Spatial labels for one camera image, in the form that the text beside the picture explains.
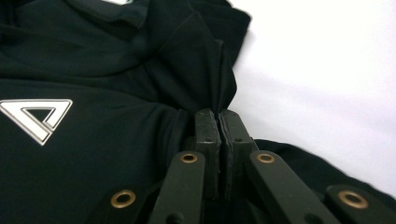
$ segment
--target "black garment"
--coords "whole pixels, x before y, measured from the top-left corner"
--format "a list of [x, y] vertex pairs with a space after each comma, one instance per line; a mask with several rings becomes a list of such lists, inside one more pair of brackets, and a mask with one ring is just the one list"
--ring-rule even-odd
[[[72, 102], [43, 146], [0, 113], [1, 223], [84, 223], [109, 190], [150, 187], [193, 130], [191, 115], [235, 94], [224, 42], [241, 45], [249, 16], [227, 4], [0, 4], [0, 104]], [[207, 8], [206, 20], [226, 22], [206, 25]], [[46, 115], [28, 109], [43, 126]]]

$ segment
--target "white background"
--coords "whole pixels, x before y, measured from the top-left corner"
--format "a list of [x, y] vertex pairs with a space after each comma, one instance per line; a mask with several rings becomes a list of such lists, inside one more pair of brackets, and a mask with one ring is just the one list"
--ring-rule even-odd
[[252, 17], [230, 106], [250, 135], [395, 198], [396, 1], [230, 2]]

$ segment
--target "clip jaw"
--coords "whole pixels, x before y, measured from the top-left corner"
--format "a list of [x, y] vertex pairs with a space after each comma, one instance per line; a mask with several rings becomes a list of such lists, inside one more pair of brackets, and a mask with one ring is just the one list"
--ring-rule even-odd
[[194, 141], [172, 159], [165, 180], [151, 189], [116, 189], [130, 198], [108, 194], [88, 223], [223, 223], [210, 215], [230, 220], [239, 208], [247, 212], [234, 223], [396, 223], [392, 210], [361, 189], [330, 186], [321, 200], [281, 157], [258, 150], [236, 113], [223, 110], [218, 118], [210, 109], [197, 112]]

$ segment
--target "brass grommet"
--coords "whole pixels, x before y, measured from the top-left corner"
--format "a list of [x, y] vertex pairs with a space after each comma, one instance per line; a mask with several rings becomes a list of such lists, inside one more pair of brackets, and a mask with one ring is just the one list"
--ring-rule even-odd
[[[120, 201], [121, 196], [126, 196], [128, 199], [121, 202]], [[113, 195], [113, 197], [111, 198], [111, 205], [115, 208], [124, 208], [134, 203], [135, 199], [136, 199], [136, 195], [134, 194], [133, 191], [128, 189], [123, 189], [122, 191]]]
[[267, 153], [262, 153], [257, 155], [257, 160], [264, 163], [272, 163], [275, 161], [275, 158]]
[[186, 162], [186, 163], [193, 163], [193, 162], [198, 161], [198, 157], [194, 154], [189, 153], [189, 154], [185, 154], [185, 155], [181, 156], [180, 160], [183, 162]]
[[[354, 202], [354, 201], [350, 200], [348, 198], [348, 196], [354, 197], [355, 199], [357, 199], [357, 201]], [[369, 203], [367, 202], [366, 199], [364, 199], [359, 194], [357, 194], [351, 190], [340, 191], [338, 193], [338, 198], [340, 198], [343, 203], [346, 203], [347, 205], [354, 207], [354, 208], [364, 209], [369, 206]]]

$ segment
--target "logo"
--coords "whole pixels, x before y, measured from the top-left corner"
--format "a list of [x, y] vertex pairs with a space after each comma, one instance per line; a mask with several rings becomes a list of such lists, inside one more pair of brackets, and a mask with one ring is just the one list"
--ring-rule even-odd
[[[44, 146], [72, 104], [71, 100], [3, 100], [0, 111]], [[40, 121], [33, 115], [38, 111], [48, 114]]]

